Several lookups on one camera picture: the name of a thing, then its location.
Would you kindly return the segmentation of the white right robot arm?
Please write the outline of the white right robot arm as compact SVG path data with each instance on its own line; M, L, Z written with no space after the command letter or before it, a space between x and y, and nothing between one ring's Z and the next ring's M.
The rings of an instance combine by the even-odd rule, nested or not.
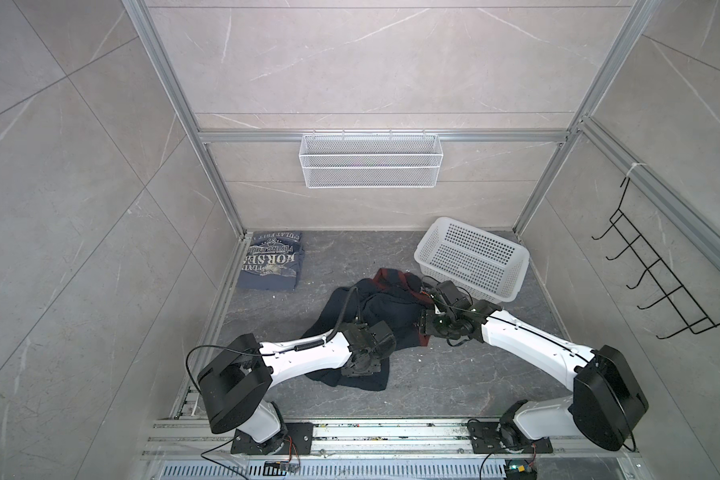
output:
M582 436L607 451L635 442L633 430L649 403L619 350L569 342L483 300L471 307L437 305L422 316L419 329L452 345L474 340L503 349L569 391L552 400L513 404L496 427L501 448L520 452L558 436Z

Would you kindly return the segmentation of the blue-grey tank top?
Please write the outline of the blue-grey tank top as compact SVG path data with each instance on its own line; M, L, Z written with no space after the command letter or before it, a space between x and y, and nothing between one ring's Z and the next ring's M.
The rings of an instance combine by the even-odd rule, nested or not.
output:
M305 252L300 231L259 232L247 249L238 286L265 291L295 290Z

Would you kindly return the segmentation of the dark navy tank top pile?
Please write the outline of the dark navy tank top pile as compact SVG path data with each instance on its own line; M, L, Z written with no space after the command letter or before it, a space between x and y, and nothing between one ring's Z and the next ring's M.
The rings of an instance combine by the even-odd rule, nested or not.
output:
M385 323L393 334L398 350L424 347L429 337L420 332L419 321L434 304L423 291L422 279L397 269L381 268L372 278L334 290L318 320L304 335L311 337L330 331L340 314L345 323L373 327Z

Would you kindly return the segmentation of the white plastic laundry basket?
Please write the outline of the white plastic laundry basket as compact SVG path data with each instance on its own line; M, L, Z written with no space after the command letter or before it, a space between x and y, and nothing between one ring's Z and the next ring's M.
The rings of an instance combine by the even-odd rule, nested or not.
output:
M530 254L511 240L440 217L419 242L414 259L426 276L451 280L476 299L505 303L521 290Z

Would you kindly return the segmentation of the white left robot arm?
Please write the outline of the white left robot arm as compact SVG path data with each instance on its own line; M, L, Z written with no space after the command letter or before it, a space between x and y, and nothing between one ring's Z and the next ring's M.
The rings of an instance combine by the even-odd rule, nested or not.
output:
M195 377L212 433L235 431L261 451L280 446L288 430L268 391L287 380L319 370L337 369L353 377L381 370L396 350L389 326L344 323L313 337L260 342L241 335Z

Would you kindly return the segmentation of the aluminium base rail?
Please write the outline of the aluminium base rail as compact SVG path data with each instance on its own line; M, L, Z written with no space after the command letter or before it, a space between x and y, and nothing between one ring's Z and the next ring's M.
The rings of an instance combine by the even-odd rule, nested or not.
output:
M157 420L137 450L141 460L192 460L202 453L241 462L246 459L303 462L318 459L360 458L628 458L640 456L622 448L607 451L582 436L552 436L524 448L506 450L494 432L494 419L310 419L312 430L294 433L272 453L260 453L242 444L236 432L213 435L204 419L183 417Z

